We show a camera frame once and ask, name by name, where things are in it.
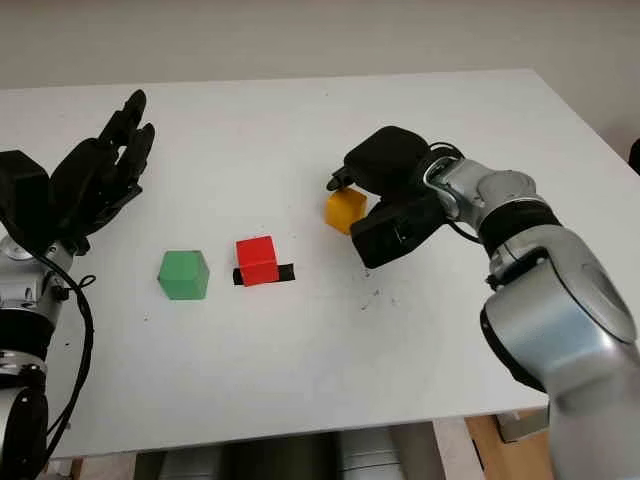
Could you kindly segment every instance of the white table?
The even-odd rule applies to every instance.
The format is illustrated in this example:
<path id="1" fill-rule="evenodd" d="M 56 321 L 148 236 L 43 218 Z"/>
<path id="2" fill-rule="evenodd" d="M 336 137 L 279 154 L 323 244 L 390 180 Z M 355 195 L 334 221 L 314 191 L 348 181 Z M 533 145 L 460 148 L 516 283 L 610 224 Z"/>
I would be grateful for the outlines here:
<path id="1" fill-rule="evenodd" d="M 0 92 L 0 149 L 50 172 L 138 86 Z M 218 442 L 540 406 L 479 328 L 484 251 L 440 229 L 367 272 L 325 225 L 344 154 L 395 124 L 532 175 L 640 316 L 640 181 L 532 71 L 150 84 L 144 193 L 91 238 L 91 375 L 59 456 Z M 235 241 L 273 236 L 296 281 L 236 287 Z M 203 251 L 207 298 L 173 302 L 168 249 Z M 74 302 L 49 355 L 52 417 L 75 376 Z"/>

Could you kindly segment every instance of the floor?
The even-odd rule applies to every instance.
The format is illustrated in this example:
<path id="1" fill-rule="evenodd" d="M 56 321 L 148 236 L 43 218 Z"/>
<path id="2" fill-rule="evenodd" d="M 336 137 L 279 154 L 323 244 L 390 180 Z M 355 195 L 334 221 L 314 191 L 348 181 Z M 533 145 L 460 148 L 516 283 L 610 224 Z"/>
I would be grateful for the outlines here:
<path id="1" fill-rule="evenodd" d="M 505 444 L 496 425 L 495 417 L 489 415 L 464 420 L 438 420 L 433 426 L 431 422 L 402 425 L 391 427 L 389 431 L 399 452 L 405 480 L 553 479 L 546 432 L 517 443 Z M 278 444 L 273 448 L 277 449 L 278 445 L 294 448 L 299 457 L 307 451 L 305 442 L 300 439 L 301 437 L 278 439 Z M 236 454 L 242 453 L 243 458 L 246 455 L 256 455 L 255 444 L 249 442 L 243 448 L 235 449 Z M 432 461 L 425 463 L 424 459 L 429 458 L 425 452 L 439 453 L 441 465 Z M 137 460 L 134 454 L 85 458 L 73 463 L 72 478 L 134 480 L 135 471 L 135 480 L 155 480 L 160 473 L 163 458 L 162 452 L 139 455 Z M 194 473 L 197 473 L 197 468 L 194 466 Z"/>

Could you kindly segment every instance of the black tape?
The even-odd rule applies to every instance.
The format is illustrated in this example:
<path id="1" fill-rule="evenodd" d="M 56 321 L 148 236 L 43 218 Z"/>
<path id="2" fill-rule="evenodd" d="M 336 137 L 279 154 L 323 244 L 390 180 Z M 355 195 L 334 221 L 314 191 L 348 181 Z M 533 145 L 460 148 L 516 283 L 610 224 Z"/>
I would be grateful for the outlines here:
<path id="1" fill-rule="evenodd" d="M 278 265 L 278 280 L 271 283 L 290 282 L 295 279 L 296 275 L 293 272 L 293 263 L 287 263 L 285 265 Z M 233 269 L 233 284 L 244 285 L 244 282 L 242 281 L 242 273 L 239 268 Z"/>

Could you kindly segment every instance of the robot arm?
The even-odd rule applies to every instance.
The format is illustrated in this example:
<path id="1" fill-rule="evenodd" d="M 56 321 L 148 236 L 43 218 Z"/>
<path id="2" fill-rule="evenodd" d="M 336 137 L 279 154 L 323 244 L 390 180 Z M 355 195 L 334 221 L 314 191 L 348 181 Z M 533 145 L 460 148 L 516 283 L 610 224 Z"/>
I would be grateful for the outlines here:
<path id="1" fill-rule="evenodd" d="M 151 124 L 137 128 L 145 104 L 138 90 L 51 178 L 24 153 L 0 152 L 0 220 L 9 233 L 0 242 L 0 478 L 38 474 L 88 375 L 93 319 L 81 290 L 87 283 L 76 284 L 67 272 L 73 257 L 89 250 L 87 236 L 142 191 L 138 178 L 154 138 Z M 70 290 L 85 321 L 83 353 L 69 402 L 48 426 L 45 361 Z"/>
<path id="2" fill-rule="evenodd" d="M 385 127 L 347 155 L 328 185 L 371 184 L 366 177 L 380 172 L 371 165 L 383 164 L 382 158 L 372 161 L 372 152 L 390 164 L 398 157 L 401 165 L 411 164 L 393 191 L 375 192 L 382 192 L 381 202 L 352 226 L 364 263 L 374 267 L 404 255 L 444 223 L 472 227 L 490 257 L 494 289 L 480 315 L 482 332 L 516 380 L 549 395 L 557 477 L 637 477 L 636 329 L 604 268 L 580 237 L 560 225 L 529 176 L 488 169 L 447 144 L 425 142 L 418 155 L 415 137 Z M 393 150 L 381 149 L 384 144 Z M 354 158 L 356 168 L 348 161 Z M 409 198 L 387 201 L 398 198 L 403 182 L 410 185 Z M 415 205 L 427 209 L 424 224 L 416 220 Z"/>

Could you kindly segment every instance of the black cable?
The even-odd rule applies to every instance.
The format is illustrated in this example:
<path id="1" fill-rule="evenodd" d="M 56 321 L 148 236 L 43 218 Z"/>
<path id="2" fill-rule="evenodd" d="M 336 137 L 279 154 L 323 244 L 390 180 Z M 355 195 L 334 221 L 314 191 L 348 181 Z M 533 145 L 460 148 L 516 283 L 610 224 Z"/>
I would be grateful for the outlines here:
<path id="1" fill-rule="evenodd" d="M 78 287 L 80 287 L 81 289 L 83 288 L 87 288 L 89 285 L 91 285 L 93 282 L 95 282 L 97 279 L 97 277 L 95 275 L 85 275 L 84 277 L 82 277 L 80 279 L 80 282 L 78 283 Z M 56 418 L 56 421 L 53 422 L 48 430 L 47 430 L 47 435 L 50 435 L 51 432 L 53 432 L 53 430 L 56 428 L 56 425 L 58 425 L 60 423 L 60 421 L 62 420 L 62 417 L 65 413 L 65 411 L 67 410 L 67 408 L 69 407 L 69 404 L 67 404 L 65 406 L 65 408 L 62 410 L 62 412 L 60 412 L 60 414 L 58 415 L 58 418 Z"/>
<path id="2" fill-rule="evenodd" d="M 474 237 L 474 236 L 473 236 L 473 235 L 471 235 L 470 233 L 465 232 L 465 231 L 464 231 L 464 230 L 462 230 L 458 225 L 456 225 L 454 222 L 449 221 L 449 222 L 447 222 L 447 224 L 449 224 L 449 226 L 450 226 L 451 228 L 453 228 L 453 229 L 455 230 L 455 232 L 456 232 L 458 235 L 460 235 L 460 236 L 462 236 L 462 237 L 466 238 L 466 239 L 467 239 L 467 240 L 469 240 L 470 242 L 478 243 L 478 244 L 482 245 L 482 242 L 480 241 L 480 239 L 479 239 L 478 237 Z"/>
<path id="3" fill-rule="evenodd" d="M 67 424 L 69 423 L 69 419 L 71 418 L 71 413 L 73 412 L 73 409 L 78 400 L 78 396 L 80 395 L 80 390 L 82 389 L 87 379 L 87 376 L 89 374 L 89 367 L 91 365 L 91 351 L 93 350 L 94 329 L 93 329 L 93 315 L 91 313 L 91 307 L 89 306 L 89 301 L 87 300 L 87 297 L 85 297 L 84 293 L 82 292 L 82 287 L 78 285 L 73 280 L 73 278 L 71 278 L 71 276 L 69 276 L 69 274 L 65 272 L 64 269 L 60 267 L 57 263 L 55 263 L 53 260 L 50 260 L 49 258 L 43 255 L 37 255 L 37 254 L 34 254 L 33 252 L 30 252 L 30 253 L 33 255 L 33 257 L 36 260 L 38 260 L 39 262 L 43 263 L 44 265 L 49 267 L 51 270 L 56 272 L 56 274 L 59 275 L 62 278 L 62 280 L 64 280 L 64 282 L 69 286 L 69 288 L 73 290 L 74 294 L 76 295 L 78 310 L 80 311 L 80 314 L 82 315 L 82 319 L 84 321 L 84 342 L 82 345 L 82 356 L 80 358 L 80 366 L 78 367 L 78 374 L 76 375 L 76 381 L 73 385 L 73 390 L 71 391 L 71 396 L 69 397 L 69 401 L 67 402 L 67 405 L 60 413 L 60 416 L 58 417 L 58 419 L 49 428 L 49 431 L 47 431 L 47 434 L 49 434 L 50 431 L 53 431 L 52 429 L 55 428 L 55 426 L 57 425 L 57 429 L 55 430 L 55 433 L 53 434 L 51 442 L 49 442 L 49 446 L 47 447 L 44 462 L 40 466 L 40 468 L 38 468 L 37 470 L 38 472 L 40 472 L 44 468 L 46 463 L 49 461 L 49 459 L 51 458 L 51 455 L 53 454 L 54 450 L 58 446 L 58 443 L 60 442 L 60 438 L 64 433 L 64 429 L 66 428 Z M 95 281 L 95 276 L 88 275 L 82 279 L 80 284 L 83 286 L 88 286 L 94 281 Z"/>
<path id="4" fill-rule="evenodd" d="M 453 150 L 456 155 L 464 158 L 464 154 L 460 151 L 460 149 L 458 149 L 458 147 L 456 147 L 454 144 L 449 143 L 449 142 L 434 142 L 431 145 L 429 145 L 429 149 L 433 150 L 434 148 L 437 147 L 447 147 L 450 148 L 451 150 Z"/>

